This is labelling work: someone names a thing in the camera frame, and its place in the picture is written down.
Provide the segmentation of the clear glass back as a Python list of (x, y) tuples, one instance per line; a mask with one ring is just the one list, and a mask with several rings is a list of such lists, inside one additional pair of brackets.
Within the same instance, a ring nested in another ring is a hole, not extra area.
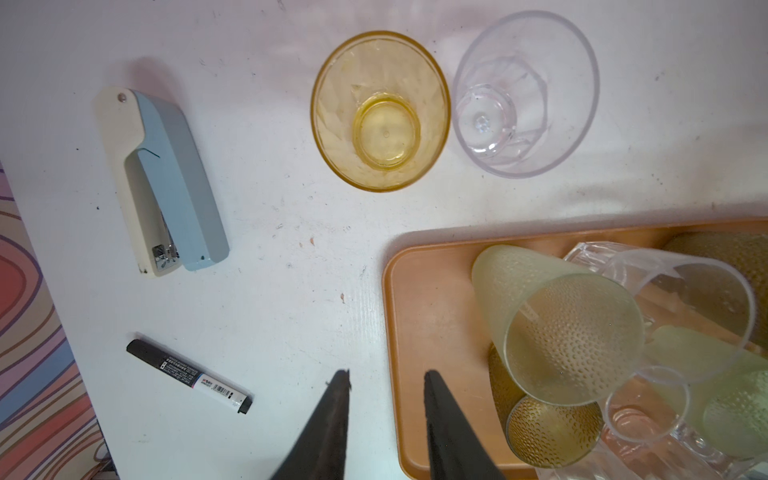
[(548, 11), (517, 12), (482, 31), (461, 58), (453, 127), (483, 170), (530, 178), (577, 150), (599, 94), (595, 51), (575, 24)]

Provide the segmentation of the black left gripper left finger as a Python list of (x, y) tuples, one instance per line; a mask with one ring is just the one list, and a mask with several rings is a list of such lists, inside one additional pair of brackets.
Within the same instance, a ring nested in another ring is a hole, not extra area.
[(350, 390), (349, 371), (338, 370), (272, 479), (344, 478)]

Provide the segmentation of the brown textured cup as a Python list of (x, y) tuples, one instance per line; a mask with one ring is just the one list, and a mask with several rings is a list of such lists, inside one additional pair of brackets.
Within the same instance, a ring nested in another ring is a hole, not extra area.
[(693, 232), (676, 235), (663, 250), (711, 258), (738, 270), (751, 285), (757, 304), (750, 341), (767, 349), (767, 235), (735, 232)]

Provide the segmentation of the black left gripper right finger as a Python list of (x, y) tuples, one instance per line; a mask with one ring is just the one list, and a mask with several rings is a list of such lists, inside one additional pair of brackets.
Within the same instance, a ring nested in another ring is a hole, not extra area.
[(424, 377), (431, 479), (504, 479), (437, 370)]

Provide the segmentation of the yellow amber glass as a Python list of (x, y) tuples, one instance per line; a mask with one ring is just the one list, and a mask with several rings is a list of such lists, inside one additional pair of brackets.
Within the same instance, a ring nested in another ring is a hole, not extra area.
[(328, 167), (368, 192), (403, 189), (437, 162), (451, 98), (434, 57), (393, 31), (356, 35), (320, 68), (311, 94), (313, 138)]

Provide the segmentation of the pale yellow frosted cup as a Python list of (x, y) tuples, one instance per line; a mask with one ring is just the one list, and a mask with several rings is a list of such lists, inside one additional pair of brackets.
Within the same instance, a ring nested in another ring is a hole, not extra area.
[(553, 405), (609, 396), (636, 371), (641, 311), (620, 284), (530, 249), (493, 245), (474, 261), (472, 286), (514, 382)]

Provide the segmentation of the pale green textured cup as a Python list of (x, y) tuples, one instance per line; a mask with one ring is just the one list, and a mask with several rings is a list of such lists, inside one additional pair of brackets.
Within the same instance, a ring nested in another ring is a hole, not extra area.
[(767, 453), (767, 359), (704, 333), (664, 326), (647, 345), (651, 360), (698, 379), (685, 421), (717, 450), (739, 458)]

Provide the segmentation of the small clear glass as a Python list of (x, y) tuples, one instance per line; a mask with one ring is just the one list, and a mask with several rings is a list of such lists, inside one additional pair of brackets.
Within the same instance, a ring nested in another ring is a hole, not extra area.
[(635, 444), (651, 444), (672, 433), (690, 405), (690, 386), (683, 375), (661, 365), (638, 368), (600, 402), (610, 432)]

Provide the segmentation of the olive textured cup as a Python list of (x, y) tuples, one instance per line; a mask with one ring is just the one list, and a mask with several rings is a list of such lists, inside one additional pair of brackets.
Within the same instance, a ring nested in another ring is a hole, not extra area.
[(539, 401), (513, 381), (494, 346), (487, 361), (496, 414), (517, 458), (536, 468), (557, 469), (594, 449), (604, 429), (597, 404), (573, 407)]

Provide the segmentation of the clear faceted glass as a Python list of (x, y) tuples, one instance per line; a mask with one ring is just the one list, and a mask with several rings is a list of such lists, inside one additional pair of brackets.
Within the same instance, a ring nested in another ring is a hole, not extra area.
[(647, 378), (702, 383), (745, 353), (757, 303), (746, 278), (731, 265), (610, 241), (580, 242), (564, 259), (631, 294), (644, 319), (644, 363), (674, 371)]

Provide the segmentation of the clear wide glass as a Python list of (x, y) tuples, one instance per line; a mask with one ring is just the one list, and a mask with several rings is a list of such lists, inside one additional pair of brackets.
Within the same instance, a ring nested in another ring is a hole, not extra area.
[(765, 479), (765, 454), (735, 460), (716, 453), (705, 459), (676, 444), (629, 446), (614, 451), (599, 445), (576, 463), (557, 469), (536, 470), (538, 479)]

